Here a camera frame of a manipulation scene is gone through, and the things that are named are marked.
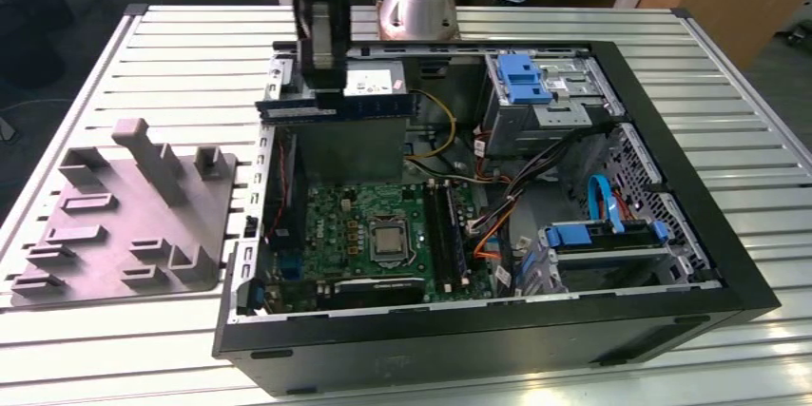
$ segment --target green circuit board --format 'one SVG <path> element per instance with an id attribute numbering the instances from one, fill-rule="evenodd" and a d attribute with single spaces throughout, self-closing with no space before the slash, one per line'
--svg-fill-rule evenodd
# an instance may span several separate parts
<path id="1" fill-rule="evenodd" d="M 474 215 L 470 188 L 453 189 L 456 212 L 464 221 Z M 372 230 L 380 222 L 405 225 L 408 260 L 381 266 L 372 259 Z M 334 280 L 386 276 L 410 276 L 426 282 L 424 302 L 490 298 L 486 271 L 470 274 L 466 287 L 445 293 L 433 286 L 432 251 L 425 230 L 421 184 L 360 184 L 316 186 L 308 190 L 305 249 L 301 256 L 301 279 Z M 312 300 L 296 300 L 288 290 L 292 311 L 310 311 Z"/>

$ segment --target white label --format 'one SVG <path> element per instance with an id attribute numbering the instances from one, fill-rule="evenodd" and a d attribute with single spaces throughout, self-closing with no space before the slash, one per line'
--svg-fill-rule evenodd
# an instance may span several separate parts
<path id="1" fill-rule="evenodd" d="M 510 287 L 510 273 L 508 273 L 508 270 L 502 268 L 502 265 L 498 265 L 498 268 L 496 268 L 496 273 L 493 276 L 496 276 L 496 279 L 505 284 L 505 287 Z"/>
<path id="2" fill-rule="evenodd" d="M 484 157 L 484 141 L 482 140 L 473 141 L 473 155 L 477 157 Z"/>
<path id="3" fill-rule="evenodd" d="M 389 70 L 352 70 L 346 72 L 344 95 L 390 93 L 392 72 Z"/>
<path id="4" fill-rule="evenodd" d="M 566 83 L 562 80 L 546 80 L 544 85 L 548 89 L 566 89 Z"/>

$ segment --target aluminum table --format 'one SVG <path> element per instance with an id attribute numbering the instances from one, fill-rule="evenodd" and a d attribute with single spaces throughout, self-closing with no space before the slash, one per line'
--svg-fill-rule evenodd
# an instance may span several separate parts
<path id="1" fill-rule="evenodd" d="M 177 154 L 218 145 L 249 179 L 270 45 L 294 39 L 284 7 L 129 10 L 0 229 L 0 305 L 24 249 L 38 239 L 69 146 L 110 140 L 117 118 L 144 117 Z M 810 156 L 693 20 L 668 10 L 458 10 L 468 39 L 612 40 L 774 288 L 782 307 L 642 365 L 356 391 L 320 404 L 684 405 L 812 400 Z M 370 8 L 356 39 L 376 39 Z M 232 207 L 245 189 L 233 190 Z M 226 233 L 242 229 L 230 215 Z M 230 253 L 233 242 L 225 242 Z M 0 314 L 0 404 L 256 404 L 274 401 L 210 358 L 221 288 L 210 292 Z"/>

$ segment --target ram slot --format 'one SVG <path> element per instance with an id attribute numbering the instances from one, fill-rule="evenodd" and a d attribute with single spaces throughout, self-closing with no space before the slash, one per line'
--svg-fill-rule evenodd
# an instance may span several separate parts
<path id="1" fill-rule="evenodd" d="M 449 187 L 433 183 L 424 186 L 422 204 L 426 213 L 434 287 L 437 292 L 448 293 L 460 285 L 468 284 L 461 236 Z"/>

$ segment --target metal case frame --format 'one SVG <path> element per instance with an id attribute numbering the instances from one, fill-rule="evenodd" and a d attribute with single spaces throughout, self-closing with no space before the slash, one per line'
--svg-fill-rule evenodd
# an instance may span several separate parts
<path id="1" fill-rule="evenodd" d="M 364 54 L 380 45 L 356 43 L 354 48 Z M 713 327 L 748 321 L 780 305 L 613 43 L 397 43 L 397 48 L 412 46 L 589 50 L 724 287 L 230 323 L 237 249 L 222 288 L 216 358 L 230 360 L 272 395 L 502 376 L 645 361 Z"/>

